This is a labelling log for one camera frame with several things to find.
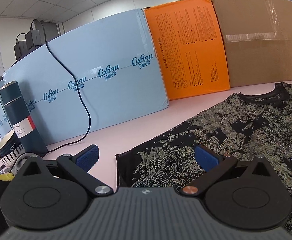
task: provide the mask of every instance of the black cable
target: black cable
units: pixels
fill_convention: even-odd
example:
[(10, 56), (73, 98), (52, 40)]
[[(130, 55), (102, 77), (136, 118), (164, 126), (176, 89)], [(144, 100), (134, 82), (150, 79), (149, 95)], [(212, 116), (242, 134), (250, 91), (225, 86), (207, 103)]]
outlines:
[(77, 92), (78, 92), (78, 96), (79, 96), (79, 99), (80, 99), (80, 101), (82, 102), (82, 104), (83, 104), (83, 106), (84, 106), (84, 108), (85, 108), (85, 110), (86, 110), (86, 112), (87, 112), (87, 115), (88, 115), (88, 119), (89, 119), (89, 125), (88, 125), (88, 129), (87, 129), (87, 132), (85, 133), (85, 135), (81, 138), (81, 139), (79, 139), (79, 140), (77, 140), (77, 141), (74, 141), (74, 142), (71, 142), (71, 143), (65, 143), (65, 144), (63, 144), (63, 145), (61, 145), (61, 146), (59, 146), (59, 147), (57, 147), (57, 148), (55, 148), (55, 149), (53, 149), (53, 150), (51, 150), (51, 151), (48, 151), (47, 153), (50, 153), (50, 152), (53, 152), (53, 151), (56, 151), (56, 150), (58, 150), (58, 149), (60, 149), (60, 148), (62, 148), (62, 147), (64, 147), (64, 146), (67, 146), (67, 145), (71, 145), (71, 144), (74, 144), (74, 143), (78, 143), (78, 142), (80, 142), (81, 140), (83, 140), (87, 135), (88, 135), (88, 133), (89, 133), (89, 130), (90, 130), (90, 126), (91, 126), (91, 117), (90, 117), (90, 114), (89, 114), (89, 111), (88, 111), (88, 109), (87, 109), (87, 107), (86, 107), (86, 105), (85, 105), (85, 103), (83, 102), (83, 99), (82, 99), (82, 96), (80, 95), (80, 92), (79, 92), (79, 87), (78, 87), (78, 83), (77, 83), (77, 80), (76, 80), (76, 77), (75, 77), (75, 75), (53, 54), (53, 52), (50, 50), (50, 48), (49, 48), (49, 46), (48, 46), (48, 44), (47, 44), (47, 40), (46, 40), (46, 33), (45, 33), (45, 27), (44, 27), (44, 25), (43, 25), (43, 23), (40, 21), (40, 20), (38, 20), (38, 19), (34, 19), (33, 21), (32, 21), (32, 23), (31, 23), (31, 28), (30, 28), (30, 30), (32, 30), (33, 28), (32, 28), (32, 24), (33, 24), (33, 22), (34, 21), (38, 21), (41, 25), (42, 25), (42, 27), (43, 27), (43, 31), (44, 31), (44, 38), (45, 38), (45, 44), (46, 44), (46, 47), (47, 47), (47, 49), (48, 49), (48, 51), (49, 51), (49, 53), (59, 62), (59, 64), (61, 64), (62, 66), (63, 66), (63, 68), (64, 69), (66, 69), (67, 70), (67, 72), (68, 73), (70, 73), (71, 74), (71, 76), (73, 77), (73, 79), (75, 80), (75, 84), (76, 84), (76, 88), (77, 88)]
[(19, 35), (17, 35), (17, 37), (16, 37), (16, 43), (19, 41), (19, 40), (18, 40), (18, 38), (19, 38)]

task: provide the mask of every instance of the gray ribbed surface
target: gray ribbed surface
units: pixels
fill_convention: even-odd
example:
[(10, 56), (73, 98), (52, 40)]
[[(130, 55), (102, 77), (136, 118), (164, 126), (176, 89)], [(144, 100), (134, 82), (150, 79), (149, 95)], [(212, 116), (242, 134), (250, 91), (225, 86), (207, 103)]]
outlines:
[(0, 240), (292, 240), (283, 228), (246, 233), (211, 218), (194, 198), (173, 188), (120, 188), (93, 201), (86, 214), (64, 228), (27, 232), (10, 228)]

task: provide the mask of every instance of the orange box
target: orange box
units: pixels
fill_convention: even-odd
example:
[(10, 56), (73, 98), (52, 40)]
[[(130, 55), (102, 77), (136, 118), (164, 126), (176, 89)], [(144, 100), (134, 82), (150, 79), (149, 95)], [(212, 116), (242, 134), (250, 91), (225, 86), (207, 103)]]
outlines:
[(145, 10), (170, 100), (228, 90), (225, 49), (211, 0)]

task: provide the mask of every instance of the cup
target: cup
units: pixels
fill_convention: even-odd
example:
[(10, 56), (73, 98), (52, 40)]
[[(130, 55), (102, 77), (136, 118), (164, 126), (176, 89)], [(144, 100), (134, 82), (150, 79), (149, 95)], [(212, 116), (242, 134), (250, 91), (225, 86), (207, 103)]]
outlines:
[(25, 153), (14, 130), (9, 131), (0, 141), (0, 160), (6, 167), (12, 167), (15, 160)]

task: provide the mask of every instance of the pink table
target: pink table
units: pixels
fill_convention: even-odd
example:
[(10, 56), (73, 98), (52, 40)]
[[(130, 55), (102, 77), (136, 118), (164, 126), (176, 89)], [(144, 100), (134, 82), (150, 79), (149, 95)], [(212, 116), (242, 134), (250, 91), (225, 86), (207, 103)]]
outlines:
[[(75, 155), (89, 145), (96, 144), (100, 152), (99, 161), (90, 169), (89, 173), (116, 189), (116, 154), (126, 152), (152, 139), (201, 111), (218, 104), (233, 93), (241, 92), (244, 95), (257, 95), (270, 92), (273, 89), (273, 83), (268, 83), (231, 88), (228, 91), (170, 101), (167, 109), (91, 132), (83, 141), (52, 152), (45, 156), (44, 159), (54, 160), (64, 153)], [(80, 137), (49, 145), (48, 149), (51, 150), (78, 138)]]

